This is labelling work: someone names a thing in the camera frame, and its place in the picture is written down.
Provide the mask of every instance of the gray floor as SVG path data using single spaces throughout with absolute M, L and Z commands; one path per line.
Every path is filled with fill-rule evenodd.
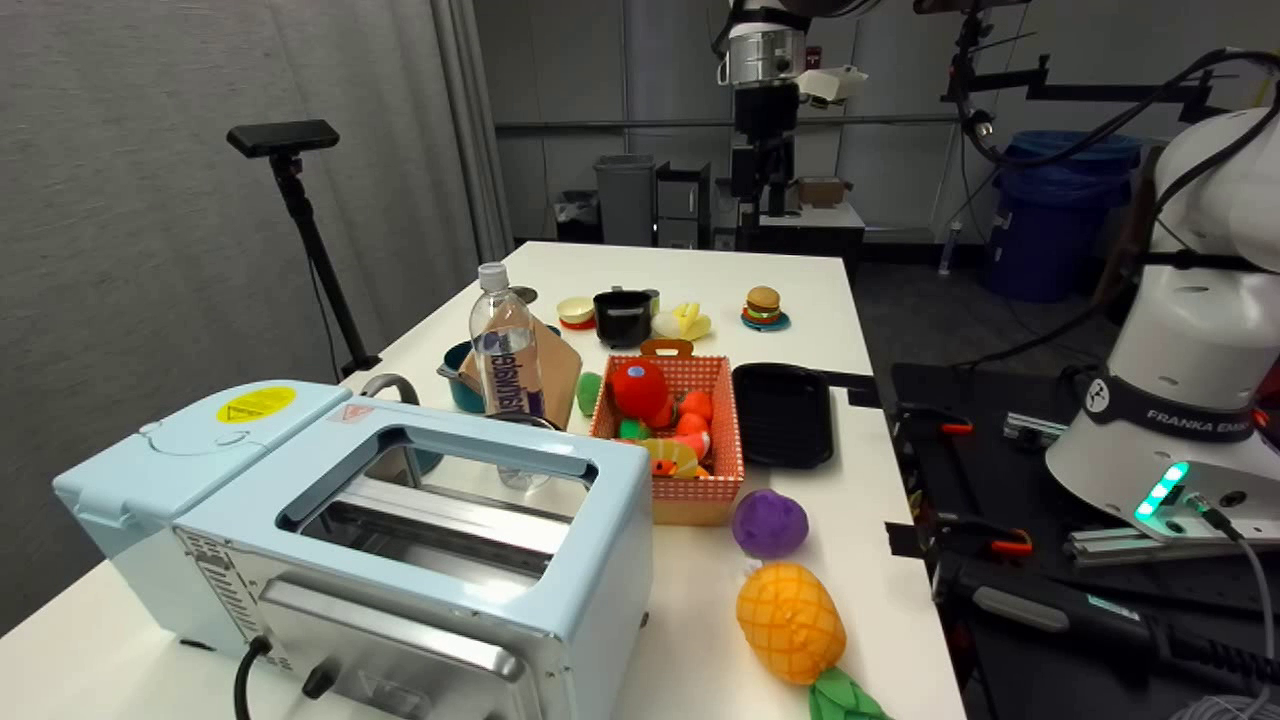
M 872 347 L 875 376 L 893 364 L 960 364 L 1078 318 L 1088 298 L 1066 306 L 1015 306 L 992 298 L 977 273 L 938 275 L 924 266 L 867 266 L 860 286 L 860 322 Z M 1088 322 L 1078 334 L 1027 356 L 992 364 L 1000 373 L 1056 376 L 1069 364 L 1103 362 L 1116 326 Z

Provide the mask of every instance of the sticker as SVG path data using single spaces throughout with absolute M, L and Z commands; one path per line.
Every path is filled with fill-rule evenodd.
M 296 400 L 293 384 L 269 384 L 245 397 L 231 397 L 225 407 L 216 407 L 219 426 L 261 426 L 276 414 L 284 414 Z

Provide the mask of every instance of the black stand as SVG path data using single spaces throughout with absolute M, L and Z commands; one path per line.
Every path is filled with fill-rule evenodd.
M 296 231 L 306 235 L 306 247 L 309 247 L 309 262 L 321 275 L 321 289 L 328 298 L 328 308 L 331 308 L 331 322 L 335 329 L 343 334 L 348 342 L 348 351 L 351 362 L 342 368 L 343 376 L 359 373 L 359 368 L 378 368 L 380 356 L 364 347 L 359 334 L 355 334 L 355 322 L 351 322 L 351 308 L 343 300 L 343 289 L 335 286 L 335 273 L 328 266 L 328 253 L 321 244 L 321 230 L 316 230 L 316 211 L 311 211 L 311 202 L 309 202 L 309 190 L 301 179 L 301 168 L 306 160 L 301 157 L 272 157 L 272 178 L 276 178 L 276 190 L 284 196 L 284 208 L 296 225 Z

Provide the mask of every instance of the orange basket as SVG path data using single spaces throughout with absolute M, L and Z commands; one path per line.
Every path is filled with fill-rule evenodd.
M 692 356 L 692 346 L 683 342 L 653 342 L 641 347 L 641 356 L 655 362 L 670 376 L 674 404 L 692 394 L 712 394 L 712 452 L 708 452 L 708 476 L 700 482 L 653 482 L 653 520 L 655 526 L 728 526 L 734 505 L 743 487 L 743 439 L 737 426 L 737 400 L 734 400 L 734 368 L 728 356 Z M 617 414 L 609 384 L 598 400 L 594 436 L 617 439 Z

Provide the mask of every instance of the white wall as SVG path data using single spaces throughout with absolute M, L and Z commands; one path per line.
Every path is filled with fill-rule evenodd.
M 708 41 L 722 29 L 722 0 L 476 0 L 479 35 L 495 97 L 495 120 L 734 120 L 734 97 L 712 87 Z M 1052 56 L 1052 81 L 1165 81 L 1217 46 L 1280 47 L 1280 3 L 1274 0 L 1036 0 L 992 13 L 995 35 L 1015 29 L 1031 41 L 984 56 L 987 71 Z M 853 116 L 940 116 L 960 15 L 917 15 L 907 0 L 886 0 L 860 20 L 819 20 L 814 46 L 825 62 L 857 62 L 872 71 Z M 1258 92 L 1253 70 L 1229 70 L 1219 105 Z M 1122 105 L 1025 105 L 1022 92 L 981 97 L 1000 131 L 1094 129 Z M 1155 107 L 1138 136 L 1177 131 L 1177 113 Z M 567 184 L 594 184 L 603 153 L 653 153 L 675 163 L 728 168 L 734 131 L 634 131 L 634 136 L 504 142 L 507 196 L 520 230 L 548 230 L 548 202 Z M 960 205 L 960 173 L 947 163 L 955 129 L 946 124 L 857 124 L 802 131 L 802 168 L 840 168 L 857 179 L 860 211 L 882 235 L 922 242 L 932 230 L 938 193 Z

